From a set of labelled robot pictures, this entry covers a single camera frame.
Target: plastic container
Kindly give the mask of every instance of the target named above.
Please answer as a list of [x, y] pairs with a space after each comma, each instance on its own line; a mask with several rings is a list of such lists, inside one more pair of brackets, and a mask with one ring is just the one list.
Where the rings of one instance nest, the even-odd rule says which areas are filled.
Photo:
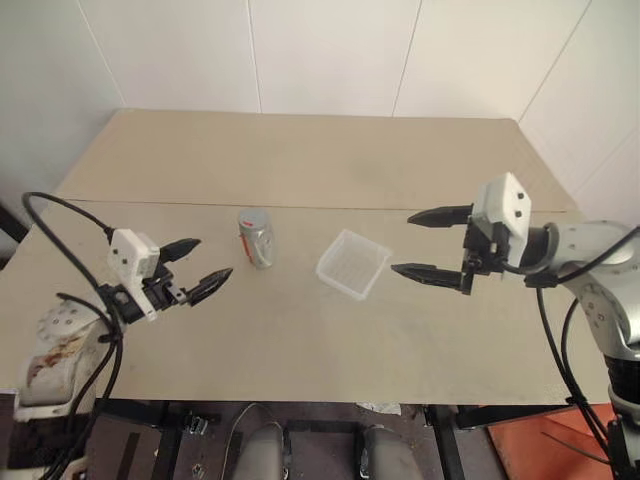
[[391, 250], [350, 230], [343, 230], [316, 267], [320, 279], [355, 298], [367, 298]]

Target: white wall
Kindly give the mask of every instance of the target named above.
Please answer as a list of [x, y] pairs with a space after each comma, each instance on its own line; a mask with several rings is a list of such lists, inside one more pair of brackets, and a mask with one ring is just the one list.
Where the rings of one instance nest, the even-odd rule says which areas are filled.
[[510, 117], [588, 216], [638, 223], [639, 20], [638, 0], [7, 0], [0, 200], [22, 215], [123, 106]]

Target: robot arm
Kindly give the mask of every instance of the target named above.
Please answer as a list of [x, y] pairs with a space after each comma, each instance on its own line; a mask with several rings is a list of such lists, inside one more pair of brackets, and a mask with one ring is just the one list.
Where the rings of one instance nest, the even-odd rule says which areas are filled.
[[[144, 234], [113, 232], [107, 259], [122, 283], [102, 285], [99, 290], [115, 306], [121, 331], [141, 318], [153, 320], [158, 311], [174, 305], [194, 306], [226, 282], [230, 268], [205, 277], [192, 290], [173, 284], [165, 264], [184, 257], [199, 243], [184, 239], [158, 248]], [[93, 307], [101, 305], [98, 295], [89, 302], [59, 296], [62, 303], [38, 322], [36, 345], [20, 376], [3, 478], [48, 478], [50, 466], [68, 455], [85, 428], [91, 428], [96, 400], [92, 377], [115, 348], [116, 332]], [[85, 478], [86, 469], [84, 445], [79, 445], [66, 469], [52, 478]]]
[[614, 475], [640, 478], [639, 229], [606, 221], [531, 228], [530, 211], [526, 191], [506, 174], [483, 186], [473, 205], [426, 210], [408, 220], [427, 227], [466, 225], [460, 272], [420, 264], [392, 268], [420, 283], [467, 295], [476, 274], [505, 271], [523, 275], [528, 287], [567, 287], [584, 310], [609, 369], [609, 396], [618, 414], [608, 426]]

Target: soda can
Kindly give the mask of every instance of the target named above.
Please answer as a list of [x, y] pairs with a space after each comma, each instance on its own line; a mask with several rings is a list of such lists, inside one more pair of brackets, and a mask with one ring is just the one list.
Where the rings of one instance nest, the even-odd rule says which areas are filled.
[[238, 214], [244, 251], [256, 268], [273, 265], [275, 242], [269, 214], [263, 208], [245, 208]]

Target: table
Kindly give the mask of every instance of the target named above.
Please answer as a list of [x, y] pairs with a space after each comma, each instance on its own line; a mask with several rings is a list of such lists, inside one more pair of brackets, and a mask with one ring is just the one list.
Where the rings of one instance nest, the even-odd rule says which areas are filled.
[[[172, 266], [181, 286], [235, 270], [208, 301], [128, 329], [114, 396], [563, 403], [535, 294], [520, 280], [481, 277], [465, 297], [386, 269], [357, 302], [314, 273], [343, 228], [391, 248], [393, 263], [459, 268], [462, 229], [422, 229], [406, 217], [469, 203], [481, 182], [506, 170], [532, 197], [535, 224], [579, 220], [508, 120], [120, 112], [58, 194], [158, 243], [201, 238], [188, 260]], [[235, 224], [241, 205], [271, 207], [279, 257], [269, 270], [244, 258]], [[109, 277], [99, 231], [58, 208], [46, 219], [92, 271]], [[61, 288], [87, 291], [32, 230], [0, 273], [0, 387], [15, 386], [36, 319]], [[547, 298], [559, 333], [570, 294], [556, 289]], [[574, 370], [591, 401], [607, 401], [605, 368], [581, 315], [572, 332]]]

